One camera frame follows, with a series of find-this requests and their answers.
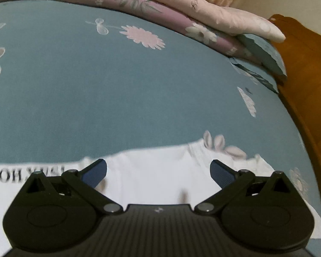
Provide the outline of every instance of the blue bedsheet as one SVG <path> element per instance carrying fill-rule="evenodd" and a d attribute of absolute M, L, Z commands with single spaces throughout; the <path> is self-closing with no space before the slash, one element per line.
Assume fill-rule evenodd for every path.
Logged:
<path fill-rule="evenodd" d="M 125 13 L 57 1 L 1 3 L 0 23 L 0 163 L 184 144 L 209 130 L 274 169 L 298 168 L 321 216 L 315 175 L 287 110 L 227 57 Z M 321 240 L 308 249 L 320 257 Z"/>

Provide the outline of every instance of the folded blanket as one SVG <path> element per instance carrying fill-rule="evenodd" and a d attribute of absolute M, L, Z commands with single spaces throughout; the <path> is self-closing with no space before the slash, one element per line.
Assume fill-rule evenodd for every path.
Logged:
<path fill-rule="evenodd" d="M 260 63 L 256 57 L 235 37 L 226 33 L 206 28 L 196 20 L 191 20 L 186 15 L 175 11 L 165 5 L 149 0 L 61 0 L 88 6 L 103 7 L 126 12 L 141 17 L 158 25 L 164 26 L 182 35 L 196 39 L 208 47 L 227 56 L 248 59 Z M 94 25 L 98 32 L 105 26 L 103 21 L 97 20 Z"/>
<path fill-rule="evenodd" d="M 156 0 L 228 34 L 251 33 L 283 42 L 283 33 L 268 20 L 243 10 L 219 7 L 206 0 Z"/>

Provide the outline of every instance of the pillow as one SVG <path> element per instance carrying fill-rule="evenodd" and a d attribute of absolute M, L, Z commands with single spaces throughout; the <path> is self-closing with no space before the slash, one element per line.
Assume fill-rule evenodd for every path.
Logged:
<path fill-rule="evenodd" d="M 252 75 L 261 84 L 274 93 L 278 93 L 276 80 L 261 66 L 240 58 L 230 58 L 231 63 L 249 75 Z"/>
<path fill-rule="evenodd" d="M 237 39 L 262 62 L 264 67 L 278 75 L 281 80 L 287 79 L 281 55 L 266 39 L 254 34 L 241 34 Z"/>

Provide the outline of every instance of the wooden headboard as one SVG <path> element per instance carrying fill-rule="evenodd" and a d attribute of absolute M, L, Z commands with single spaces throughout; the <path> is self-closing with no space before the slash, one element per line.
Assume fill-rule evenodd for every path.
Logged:
<path fill-rule="evenodd" d="M 287 37 L 273 43 L 288 73 L 278 89 L 301 132 L 321 195 L 321 35 L 290 17 L 276 14 L 270 21 Z"/>

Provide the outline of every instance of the small logo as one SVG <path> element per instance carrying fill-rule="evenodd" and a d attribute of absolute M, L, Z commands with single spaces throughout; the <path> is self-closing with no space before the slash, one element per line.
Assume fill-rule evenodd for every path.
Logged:
<path fill-rule="evenodd" d="M 161 212 L 163 212 L 164 211 L 164 209 L 163 208 L 160 208 L 160 207 L 158 207 L 157 209 L 155 209 L 154 210 L 156 213 L 161 213 Z"/>

